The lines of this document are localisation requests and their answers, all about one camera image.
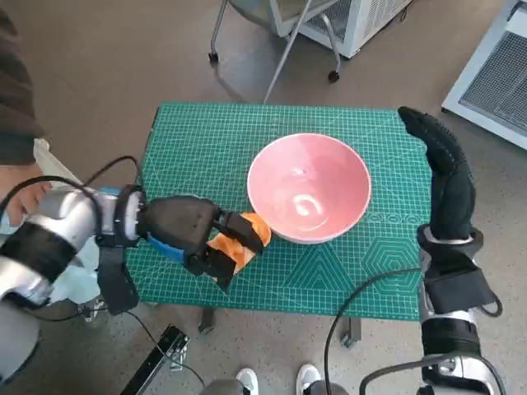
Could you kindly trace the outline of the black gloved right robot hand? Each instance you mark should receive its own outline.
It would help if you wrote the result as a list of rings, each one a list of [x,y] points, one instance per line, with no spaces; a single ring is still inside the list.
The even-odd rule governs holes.
[[[455,135],[437,118],[406,106],[398,115],[408,134],[426,145],[431,169],[431,234],[439,240],[468,239],[476,191],[472,172]]]

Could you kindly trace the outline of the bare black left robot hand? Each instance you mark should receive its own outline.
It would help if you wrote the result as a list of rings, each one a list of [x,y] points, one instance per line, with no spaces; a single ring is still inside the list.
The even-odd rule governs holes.
[[[138,233],[154,248],[195,276],[214,278],[225,291],[235,275],[236,261],[227,251],[210,245],[212,230],[252,253],[264,250],[264,241],[249,219],[206,198],[156,198],[138,214]]]

